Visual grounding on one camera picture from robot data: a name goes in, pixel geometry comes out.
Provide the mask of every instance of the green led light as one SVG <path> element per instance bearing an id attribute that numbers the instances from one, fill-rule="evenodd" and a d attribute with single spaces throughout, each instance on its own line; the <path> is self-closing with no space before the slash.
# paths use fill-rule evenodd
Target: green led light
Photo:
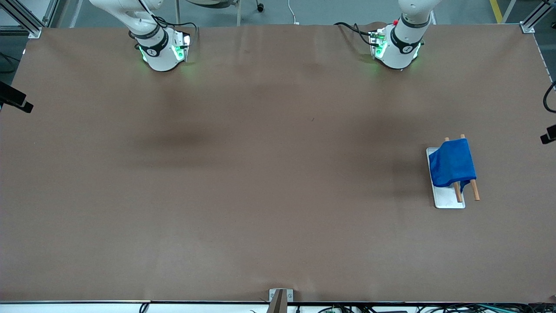
<path id="1" fill-rule="evenodd" d="M 180 48 L 180 47 L 174 47 L 174 46 L 172 46 L 172 48 L 173 48 L 172 50 L 173 50 L 174 54 L 176 55 L 176 59 L 178 61 L 182 61 L 183 60 L 183 49 Z"/>
<path id="2" fill-rule="evenodd" d="M 386 47 L 388 46 L 388 43 L 386 40 L 383 40 L 380 43 L 380 46 L 376 48 L 376 54 L 375 56 L 377 58 L 382 58 L 384 56 L 384 51 L 386 50 Z"/>
<path id="3" fill-rule="evenodd" d="M 417 57 L 417 53 L 419 53 L 419 48 L 420 48 L 420 47 L 421 47 L 421 44 L 419 44 L 419 45 L 417 46 L 417 48 L 415 48 L 415 54 L 413 55 L 413 58 L 416 58 L 416 57 Z"/>
<path id="4" fill-rule="evenodd" d="M 141 55 L 143 56 L 143 61 L 147 62 L 147 57 L 145 57 L 145 53 L 143 52 L 141 46 L 139 46 L 139 51 L 141 51 Z"/>

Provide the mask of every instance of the white plate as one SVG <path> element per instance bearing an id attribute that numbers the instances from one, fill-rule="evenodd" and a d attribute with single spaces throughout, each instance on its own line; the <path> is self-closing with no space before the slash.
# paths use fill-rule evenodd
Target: white plate
<path id="1" fill-rule="evenodd" d="M 438 148 L 427 148 L 426 149 L 426 162 L 429 164 L 429 176 L 430 176 L 430 162 L 429 155 L 438 150 Z M 455 196 L 454 185 L 448 187 L 435 187 L 433 185 L 433 180 L 430 180 L 430 185 L 433 186 L 433 196 L 434 196 L 434 206 L 439 209 L 463 209 L 465 208 L 465 198 L 463 193 L 461 198 L 463 202 L 458 202 Z"/>

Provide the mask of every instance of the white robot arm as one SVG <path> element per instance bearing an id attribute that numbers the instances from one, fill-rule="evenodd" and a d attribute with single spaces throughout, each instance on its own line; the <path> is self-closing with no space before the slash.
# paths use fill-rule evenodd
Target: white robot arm
<path id="1" fill-rule="evenodd" d="M 398 0 L 399 20 L 377 30 L 371 43 L 373 56 L 393 69 L 407 67 L 421 47 L 421 39 L 431 23 L 430 12 L 442 0 Z"/>
<path id="2" fill-rule="evenodd" d="M 124 23 L 139 43 L 143 60 L 155 71 L 169 71 L 185 61 L 190 36 L 169 27 L 161 27 L 151 10 L 163 0 L 90 0 L 91 3 Z"/>

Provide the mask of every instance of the brown table surface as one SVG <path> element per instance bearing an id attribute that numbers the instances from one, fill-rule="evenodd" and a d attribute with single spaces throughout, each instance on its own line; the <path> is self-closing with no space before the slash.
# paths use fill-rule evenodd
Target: brown table surface
<path id="1" fill-rule="evenodd" d="M 403 72 L 335 26 L 202 29 L 154 72 L 119 29 L 45 29 L 2 112 L 2 300 L 551 301 L 549 79 L 516 25 L 433 26 Z M 482 201 L 434 207 L 464 133 Z"/>

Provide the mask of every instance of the wooden stick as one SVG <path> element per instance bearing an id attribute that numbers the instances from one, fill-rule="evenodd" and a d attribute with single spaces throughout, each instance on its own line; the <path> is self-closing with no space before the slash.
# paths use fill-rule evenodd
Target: wooden stick
<path id="1" fill-rule="evenodd" d="M 449 141 L 450 138 L 444 138 L 444 141 Z M 461 191 L 459 190 L 459 182 L 454 182 L 454 189 L 455 189 L 455 197 L 459 203 L 463 202 L 463 198 L 461 197 Z"/>
<path id="2" fill-rule="evenodd" d="M 471 187 L 473 187 L 473 196 L 475 196 L 475 201 L 480 201 L 479 189 L 477 189 L 477 181 L 475 179 L 471 180 Z"/>

